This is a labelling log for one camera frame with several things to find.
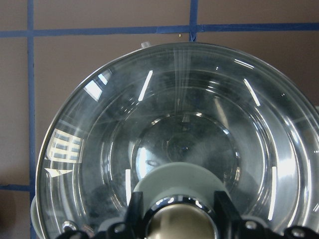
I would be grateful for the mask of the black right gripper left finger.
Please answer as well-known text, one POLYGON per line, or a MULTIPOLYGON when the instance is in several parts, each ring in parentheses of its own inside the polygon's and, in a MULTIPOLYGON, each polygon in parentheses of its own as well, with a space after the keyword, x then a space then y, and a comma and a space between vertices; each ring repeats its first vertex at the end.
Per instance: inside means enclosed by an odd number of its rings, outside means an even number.
POLYGON ((124 219, 125 239, 143 239, 146 235, 143 192, 133 192, 124 219))

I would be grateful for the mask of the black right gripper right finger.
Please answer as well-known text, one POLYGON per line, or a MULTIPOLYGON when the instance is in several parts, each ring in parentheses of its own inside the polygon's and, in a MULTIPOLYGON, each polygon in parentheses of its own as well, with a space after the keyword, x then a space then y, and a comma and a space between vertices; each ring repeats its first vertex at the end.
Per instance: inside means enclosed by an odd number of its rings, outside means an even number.
POLYGON ((225 191, 214 192, 213 209, 216 226, 221 239, 238 238, 238 228, 242 218, 225 191))

